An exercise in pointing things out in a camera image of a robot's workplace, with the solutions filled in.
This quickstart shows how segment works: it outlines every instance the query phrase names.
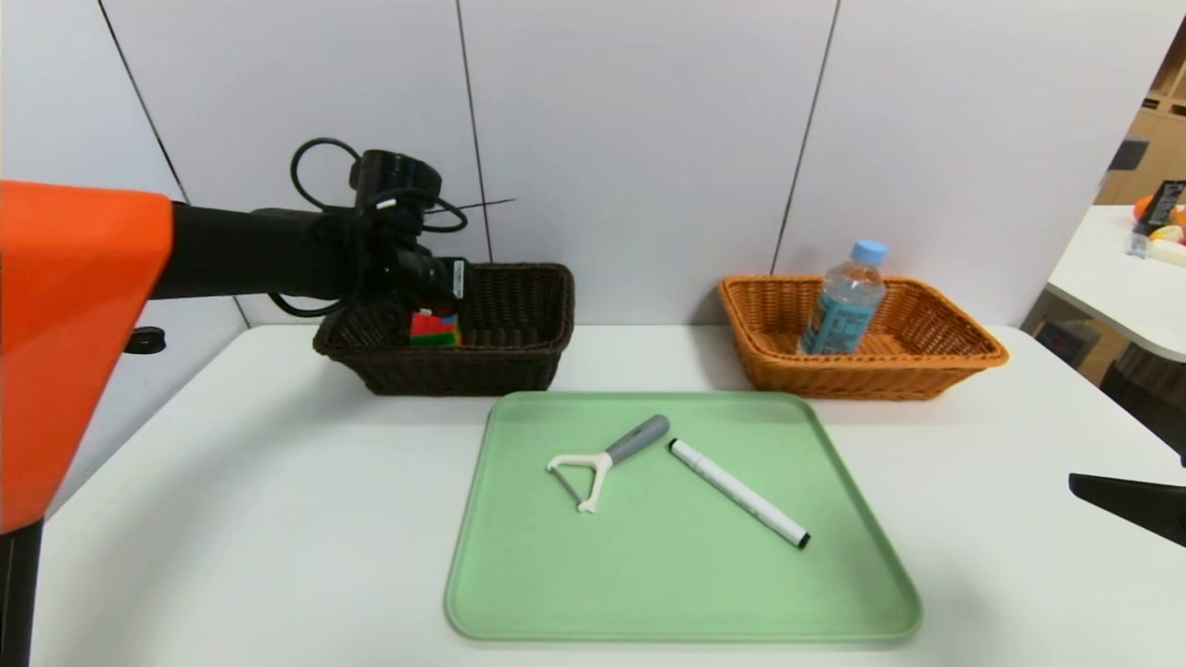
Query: black clamp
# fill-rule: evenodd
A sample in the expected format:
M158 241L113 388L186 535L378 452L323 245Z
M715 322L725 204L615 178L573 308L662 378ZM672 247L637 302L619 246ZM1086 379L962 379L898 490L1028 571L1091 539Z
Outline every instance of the black clamp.
M1071 474L1071 493L1186 547L1186 487Z
M123 347L126 355L154 355L165 349L165 330L160 326L136 326Z

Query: white table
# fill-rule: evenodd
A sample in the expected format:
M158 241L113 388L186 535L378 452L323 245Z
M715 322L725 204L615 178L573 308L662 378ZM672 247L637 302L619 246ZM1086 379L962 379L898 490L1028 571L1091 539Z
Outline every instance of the white table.
M243 333L50 520L39 667L1182 665L1186 550L1073 497L1172 484L1160 440L1032 338L929 402L814 401L923 597L888 646L499 644L442 593L491 399L382 399ZM719 328L584 326L554 389L747 387Z
M1186 268L1126 254L1131 229L1133 207L1091 207L1046 290L1146 350L1186 362Z

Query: orange fruit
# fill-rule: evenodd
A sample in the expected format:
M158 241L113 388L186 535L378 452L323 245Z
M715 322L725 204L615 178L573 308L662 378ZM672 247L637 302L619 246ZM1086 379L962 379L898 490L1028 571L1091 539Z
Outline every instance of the orange fruit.
M1136 203L1133 204L1133 221L1141 220L1141 216L1144 215L1144 209L1149 208L1150 203L1153 203L1153 195L1146 195L1144 197L1137 199Z

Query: brown wicker basket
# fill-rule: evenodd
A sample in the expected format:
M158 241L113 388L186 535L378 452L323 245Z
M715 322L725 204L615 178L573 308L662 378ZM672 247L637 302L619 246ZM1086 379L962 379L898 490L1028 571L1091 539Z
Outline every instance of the brown wicker basket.
M1009 358L933 287L886 279L887 293L852 356L795 354L820 277L746 275L720 284L738 355L759 389L827 399L917 400Z
M573 335L573 274L554 263L478 265L473 282L459 312L461 347L409 345L402 307L347 307L325 318L313 349L381 395L547 389Z

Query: bottle label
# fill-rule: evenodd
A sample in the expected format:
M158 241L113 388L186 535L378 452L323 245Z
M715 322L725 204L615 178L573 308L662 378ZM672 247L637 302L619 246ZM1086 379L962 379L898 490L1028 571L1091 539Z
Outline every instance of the bottle label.
M850 355L869 328L876 307L842 304L820 292L811 322L803 332L803 350L809 355Z

